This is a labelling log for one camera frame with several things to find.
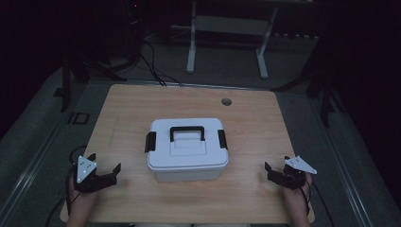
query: wooden table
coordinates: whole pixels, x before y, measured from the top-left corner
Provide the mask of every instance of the wooden table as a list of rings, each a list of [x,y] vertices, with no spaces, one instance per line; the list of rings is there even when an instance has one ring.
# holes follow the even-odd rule
[[[230,98],[232,105],[221,103]],[[160,118],[221,120],[230,163],[214,181],[158,183],[145,151],[150,124]],[[96,153],[97,174],[121,163],[115,186],[100,191],[94,222],[290,222],[281,187],[267,180],[294,156],[274,93],[212,88],[114,85],[85,155]],[[313,210],[309,220],[314,220]],[[66,221],[66,209],[61,211]]]

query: dark background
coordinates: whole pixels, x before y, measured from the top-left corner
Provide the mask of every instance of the dark background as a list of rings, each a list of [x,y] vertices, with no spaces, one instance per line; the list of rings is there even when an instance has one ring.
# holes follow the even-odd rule
[[[89,31],[99,37],[101,25],[94,20],[95,2],[0,3],[1,137],[47,77],[61,67],[71,41],[88,39]],[[285,5],[277,15],[273,32],[320,36],[327,51],[322,58],[330,56],[336,65],[334,87],[399,205],[401,3],[346,2],[347,9],[329,11],[302,4]],[[153,0],[149,4],[152,7],[145,14],[147,24],[161,33],[168,34],[169,24],[190,24],[190,1]],[[324,26],[327,18],[331,21]],[[91,41],[97,50],[105,48],[101,39]]]

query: box lid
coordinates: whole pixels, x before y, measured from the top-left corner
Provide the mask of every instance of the box lid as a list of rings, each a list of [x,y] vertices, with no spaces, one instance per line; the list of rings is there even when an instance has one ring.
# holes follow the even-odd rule
[[[224,129],[216,118],[158,119],[150,127],[152,170],[200,169],[228,164]]]

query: storage box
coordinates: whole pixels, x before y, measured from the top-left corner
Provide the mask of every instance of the storage box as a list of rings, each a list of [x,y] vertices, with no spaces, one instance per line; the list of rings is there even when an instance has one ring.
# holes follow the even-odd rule
[[[216,118],[155,120],[145,152],[159,182],[214,180],[229,162],[224,129]]]

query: hand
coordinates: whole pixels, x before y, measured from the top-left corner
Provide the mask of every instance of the hand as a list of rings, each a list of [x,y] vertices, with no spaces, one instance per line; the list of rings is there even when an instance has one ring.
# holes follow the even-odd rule
[[[67,227],[83,227],[95,207],[98,191],[79,193],[74,189],[73,179],[70,180],[71,212]]]
[[[310,176],[309,173],[306,173],[305,176],[306,176],[306,181],[309,184],[305,183],[302,186],[302,189],[304,190],[305,194],[308,196],[309,195],[309,186],[312,184],[312,177]],[[307,219],[307,214],[306,214],[305,199],[304,199],[304,195],[302,194],[301,190],[299,188],[292,190],[292,189],[283,187],[283,193],[284,193],[284,201],[286,202],[289,216],[291,217],[291,219],[294,223],[294,226],[296,226],[296,227],[310,226],[309,220]]]

